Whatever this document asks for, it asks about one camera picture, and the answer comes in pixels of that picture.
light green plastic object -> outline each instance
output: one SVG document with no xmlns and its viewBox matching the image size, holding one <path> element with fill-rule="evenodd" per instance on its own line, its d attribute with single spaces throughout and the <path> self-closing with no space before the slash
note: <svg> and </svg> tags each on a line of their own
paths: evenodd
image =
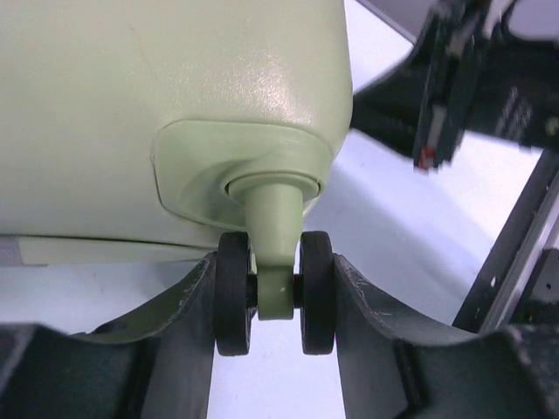
<svg viewBox="0 0 559 419">
<path fill-rule="evenodd" d="M 324 189 L 333 152 L 305 131 L 274 125 L 184 120 L 154 148 L 169 211 L 247 230 L 256 258 L 260 319 L 293 317 L 293 263 L 305 206 Z"/>
</svg>

gray strip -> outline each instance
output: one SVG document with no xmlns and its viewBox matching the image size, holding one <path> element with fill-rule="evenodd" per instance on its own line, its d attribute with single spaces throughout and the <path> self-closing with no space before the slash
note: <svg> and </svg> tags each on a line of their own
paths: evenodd
<svg viewBox="0 0 559 419">
<path fill-rule="evenodd" d="M 0 236 L 0 266 L 22 266 L 17 237 Z"/>
</svg>

blurry black object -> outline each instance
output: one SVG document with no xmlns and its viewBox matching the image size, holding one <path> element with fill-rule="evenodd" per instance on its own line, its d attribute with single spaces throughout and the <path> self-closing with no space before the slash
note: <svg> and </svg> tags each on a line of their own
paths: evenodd
<svg viewBox="0 0 559 419">
<path fill-rule="evenodd" d="M 355 95 L 351 127 L 426 169 L 451 161 L 465 130 L 559 151 L 557 42 L 516 37 L 518 0 L 495 3 L 435 3 L 410 56 Z"/>
</svg>

